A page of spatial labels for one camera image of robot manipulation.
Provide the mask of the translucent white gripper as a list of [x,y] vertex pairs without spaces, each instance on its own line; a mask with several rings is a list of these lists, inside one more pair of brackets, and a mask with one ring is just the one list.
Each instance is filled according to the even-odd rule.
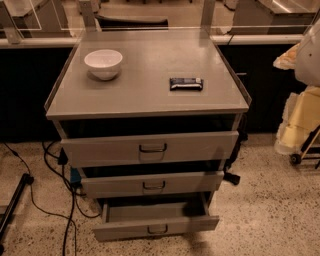
[[[295,69],[299,43],[277,57],[273,66]],[[277,153],[298,153],[310,133],[320,125],[320,87],[308,86],[300,94],[291,93],[285,103],[274,148]]]

